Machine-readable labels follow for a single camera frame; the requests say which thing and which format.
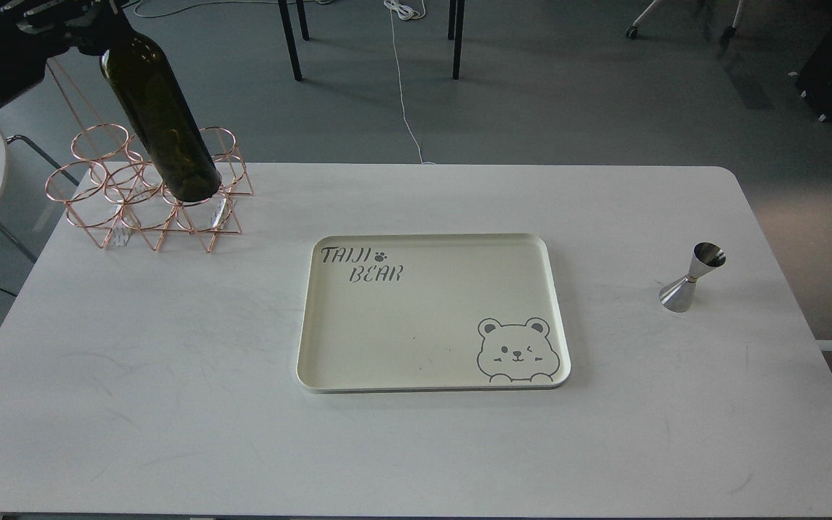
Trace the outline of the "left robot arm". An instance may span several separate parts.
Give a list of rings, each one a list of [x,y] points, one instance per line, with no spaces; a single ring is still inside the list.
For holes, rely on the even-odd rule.
[[[0,1],[0,108],[42,82],[52,57],[99,56],[131,33],[122,1]]]

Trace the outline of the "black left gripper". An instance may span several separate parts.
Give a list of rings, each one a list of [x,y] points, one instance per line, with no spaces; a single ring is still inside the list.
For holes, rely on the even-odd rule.
[[[131,36],[122,1],[4,1],[0,15],[50,56],[69,48],[102,56]]]

